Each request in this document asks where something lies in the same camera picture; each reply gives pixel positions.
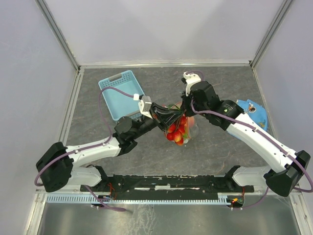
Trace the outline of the orange pink peach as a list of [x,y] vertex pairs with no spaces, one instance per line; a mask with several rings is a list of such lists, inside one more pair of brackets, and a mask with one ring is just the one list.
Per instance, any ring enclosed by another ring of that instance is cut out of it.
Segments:
[[194,117],[188,117],[187,118],[187,123],[188,123],[188,126],[190,128],[192,128],[195,125],[195,118]]

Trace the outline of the red lychee cluster with leaves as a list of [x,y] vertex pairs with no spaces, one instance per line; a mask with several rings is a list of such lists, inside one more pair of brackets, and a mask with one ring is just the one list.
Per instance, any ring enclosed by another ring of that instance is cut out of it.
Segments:
[[164,132],[164,136],[168,141],[182,146],[189,140],[188,134],[188,118],[182,114],[173,124]]

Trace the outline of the clear zip top bag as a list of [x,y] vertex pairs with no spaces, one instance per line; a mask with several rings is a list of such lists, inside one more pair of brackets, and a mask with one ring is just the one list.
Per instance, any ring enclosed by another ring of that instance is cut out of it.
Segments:
[[192,128],[190,128],[190,127],[188,127],[188,134],[189,134],[189,140],[188,140],[188,142],[191,140],[191,139],[194,139],[196,136],[197,136],[197,134],[199,133],[199,128],[198,128],[198,126],[197,126],[197,124],[196,124],[196,121],[195,121],[195,125],[192,127]]

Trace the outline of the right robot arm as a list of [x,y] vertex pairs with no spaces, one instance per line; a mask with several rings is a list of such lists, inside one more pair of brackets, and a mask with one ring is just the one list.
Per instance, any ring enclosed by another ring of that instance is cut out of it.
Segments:
[[183,79],[182,107],[188,117],[202,115],[209,122],[238,138],[254,150],[266,163],[265,167],[238,167],[225,178],[229,191],[241,186],[264,186],[287,197],[303,176],[309,183],[306,168],[311,159],[304,150],[299,152],[285,146],[256,124],[244,110],[231,100],[220,100],[207,81]]

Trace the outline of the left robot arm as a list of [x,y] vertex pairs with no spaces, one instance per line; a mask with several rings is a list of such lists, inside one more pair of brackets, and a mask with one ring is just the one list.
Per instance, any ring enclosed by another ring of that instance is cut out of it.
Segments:
[[136,139],[156,127],[166,131],[183,113],[180,108],[168,108],[152,103],[149,111],[142,114],[138,120],[130,117],[120,118],[114,133],[105,139],[77,146],[65,146],[62,142],[56,142],[36,163],[38,175],[35,185],[44,187],[46,192],[55,192],[65,186],[75,185],[87,185],[103,191],[108,186],[104,170],[96,166],[87,169],[83,165],[129,153],[137,146]]

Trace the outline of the light blue plastic basket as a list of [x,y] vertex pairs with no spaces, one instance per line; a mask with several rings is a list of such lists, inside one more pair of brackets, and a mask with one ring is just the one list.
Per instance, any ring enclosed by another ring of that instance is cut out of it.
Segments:
[[[114,87],[129,95],[144,95],[142,87],[131,70],[102,79],[98,82],[98,85],[100,89]],[[102,96],[114,121],[118,121],[124,116],[128,116],[132,119],[140,118],[141,113],[139,111],[138,102],[132,98],[113,89],[104,90]]]

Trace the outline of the blue printed cloth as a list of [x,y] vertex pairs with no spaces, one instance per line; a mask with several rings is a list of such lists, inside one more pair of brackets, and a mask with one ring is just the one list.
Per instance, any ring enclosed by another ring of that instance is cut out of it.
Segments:
[[229,125],[227,133],[244,141],[245,143],[258,143],[262,141],[262,136],[255,131],[263,129],[264,132],[268,129],[268,117],[265,109],[256,102],[248,99],[237,100],[236,104],[244,110],[244,114],[240,114],[236,120],[239,123]]

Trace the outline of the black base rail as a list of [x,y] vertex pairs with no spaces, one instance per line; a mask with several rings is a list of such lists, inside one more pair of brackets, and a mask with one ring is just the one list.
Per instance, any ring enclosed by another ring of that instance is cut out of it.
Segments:
[[113,175],[90,187],[94,193],[112,193],[116,200],[216,200],[218,193],[241,195],[253,186],[239,186],[229,176]]

